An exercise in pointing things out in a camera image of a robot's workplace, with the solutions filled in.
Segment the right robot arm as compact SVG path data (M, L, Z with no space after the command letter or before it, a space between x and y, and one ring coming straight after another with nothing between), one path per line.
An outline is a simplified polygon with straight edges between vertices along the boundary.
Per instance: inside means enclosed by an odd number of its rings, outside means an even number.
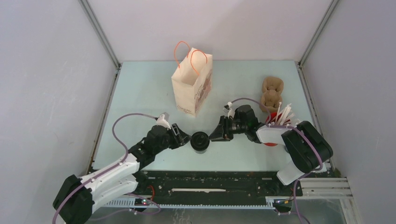
M241 105L236 110L225 106L228 112L221 116L214 131L209 135L211 141L231 141L235 134L245 134L254 143L274 143L286 147L291 161L276 174L272 190L284 195L290 184L305 174L320 171L323 163L333 156L333 150L323 136L309 121L296 125L273 125L259 122L250 105Z

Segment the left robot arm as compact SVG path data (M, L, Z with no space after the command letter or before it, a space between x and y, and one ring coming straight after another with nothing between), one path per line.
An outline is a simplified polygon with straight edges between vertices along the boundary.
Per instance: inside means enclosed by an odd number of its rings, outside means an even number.
M143 194L148 182L134 174L151 164L163 150L182 147L190 140L191 135L177 124L170 128L154 125L117 161L89 175L68 176L53 202L53 223L61 217L67 224L84 224L95 210L114 198L132 192Z

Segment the brown pulp cup carrier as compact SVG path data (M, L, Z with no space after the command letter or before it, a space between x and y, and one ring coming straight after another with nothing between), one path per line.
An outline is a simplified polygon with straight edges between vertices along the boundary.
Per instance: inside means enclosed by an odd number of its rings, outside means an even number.
M260 102L263 106L260 109L263 112L277 112L280 103L283 101L281 93L284 89L284 82L278 77L266 77L262 83L262 96Z

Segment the dark takeout coffee cup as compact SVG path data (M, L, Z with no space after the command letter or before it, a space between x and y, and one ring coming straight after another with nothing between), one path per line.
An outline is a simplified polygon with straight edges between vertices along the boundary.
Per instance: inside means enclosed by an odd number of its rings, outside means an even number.
M194 150L197 154L204 154L206 151L207 151L207 148L206 149L195 149Z

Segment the black coffee cup lid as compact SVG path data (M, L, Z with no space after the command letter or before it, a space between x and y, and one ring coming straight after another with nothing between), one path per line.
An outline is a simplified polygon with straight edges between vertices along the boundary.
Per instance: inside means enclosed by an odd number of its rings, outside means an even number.
M191 136L190 144L193 149L206 149L210 144L209 136L205 132L195 132Z

